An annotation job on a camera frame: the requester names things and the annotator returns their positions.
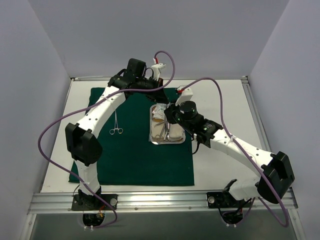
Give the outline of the silver instrument tray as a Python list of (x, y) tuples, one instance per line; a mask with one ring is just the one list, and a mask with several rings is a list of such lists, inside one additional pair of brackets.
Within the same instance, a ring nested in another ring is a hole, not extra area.
[(171, 124), (165, 116), (168, 104), (156, 103), (149, 109), (149, 141), (155, 145), (182, 144), (185, 130), (178, 124)]

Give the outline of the green surgical cloth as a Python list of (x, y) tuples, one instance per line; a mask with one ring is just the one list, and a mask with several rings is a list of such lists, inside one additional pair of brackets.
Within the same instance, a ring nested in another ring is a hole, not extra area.
[(193, 186), (192, 140), (186, 135), (180, 144), (156, 145), (149, 141), (150, 107), (145, 95), (131, 95), (117, 112), (122, 134), (110, 135), (115, 114), (102, 127), (98, 142), (103, 151), (97, 161), (101, 185)]

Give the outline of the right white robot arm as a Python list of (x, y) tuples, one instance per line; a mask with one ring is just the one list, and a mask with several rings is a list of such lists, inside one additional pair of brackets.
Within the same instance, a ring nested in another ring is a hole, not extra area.
[(219, 123), (198, 113), (196, 103), (170, 104), (164, 114), (171, 124), (178, 124), (196, 138), (198, 144), (220, 151), (255, 173), (245, 180), (231, 180), (222, 193), (223, 203), (234, 206), (240, 200), (261, 197), (278, 204), (295, 180), (289, 156), (272, 153), (228, 134)]

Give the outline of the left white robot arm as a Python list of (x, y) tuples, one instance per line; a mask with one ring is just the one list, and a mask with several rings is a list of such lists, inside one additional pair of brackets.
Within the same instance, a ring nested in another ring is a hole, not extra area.
[(130, 95), (141, 93), (158, 103), (167, 103), (163, 79), (160, 77), (166, 66), (155, 57), (151, 66), (152, 76), (146, 77), (147, 65), (144, 61), (131, 58), (127, 67), (114, 75), (104, 89), (98, 101), (91, 105), (83, 118), (75, 124), (65, 127), (67, 150), (77, 167), (79, 195), (83, 204), (95, 210), (101, 203), (101, 186), (98, 180), (97, 162), (102, 155), (103, 147), (98, 141), (100, 131)]

